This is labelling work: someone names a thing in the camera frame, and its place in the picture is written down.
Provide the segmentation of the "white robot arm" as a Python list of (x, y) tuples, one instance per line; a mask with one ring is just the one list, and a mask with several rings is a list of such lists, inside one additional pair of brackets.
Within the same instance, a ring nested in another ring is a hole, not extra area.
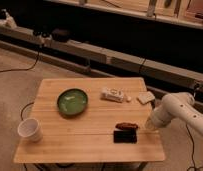
[(188, 92), (169, 93), (148, 117), (145, 127), (150, 130), (166, 127), (179, 118), (203, 137), (203, 114), (194, 108), (195, 99)]

